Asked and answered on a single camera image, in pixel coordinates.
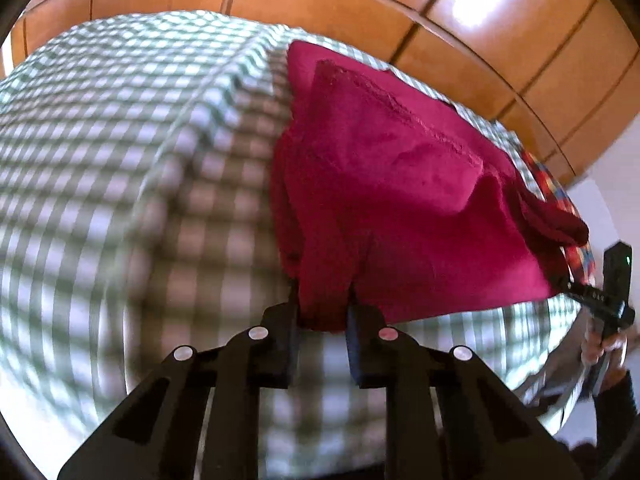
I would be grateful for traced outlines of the dark sleeved right forearm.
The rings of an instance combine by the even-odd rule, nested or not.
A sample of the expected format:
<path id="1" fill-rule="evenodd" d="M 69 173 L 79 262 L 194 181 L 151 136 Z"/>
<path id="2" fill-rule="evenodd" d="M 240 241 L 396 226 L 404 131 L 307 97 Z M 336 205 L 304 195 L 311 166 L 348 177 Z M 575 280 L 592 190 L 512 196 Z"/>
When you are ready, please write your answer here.
<path id="1" fill-rule="evenodd" d="M 597 419 L 597 442 L 586 442 L 570 450 L 570 456 L 584 479 L 596 478 L 608 466 L 629 437 L 634 424 L 639 421 L 629 370 L 624 370 L 615 384 L 603 388 L 593 398 L 593 405 Z"/>

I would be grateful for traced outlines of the person's right hand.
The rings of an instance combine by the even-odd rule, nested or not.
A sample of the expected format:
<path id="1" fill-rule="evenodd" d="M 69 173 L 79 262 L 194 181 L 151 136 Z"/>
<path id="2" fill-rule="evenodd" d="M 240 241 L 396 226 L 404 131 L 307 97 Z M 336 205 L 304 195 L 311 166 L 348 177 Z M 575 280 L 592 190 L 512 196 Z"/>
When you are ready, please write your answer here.
<path id="1" fill-rule="evenodd" d="M 625 332 L 617 332 L 606 338 L 598 330 L 598 320 L 590 318 L 582 341 L 582 362 L 587 366 L 598 365 L 608 359 L 608 366 L 599 382 L 599 387 L 593 390 L 597 396 L 616 386 L 627 375 L 625 365 L 628 338 Z"/>

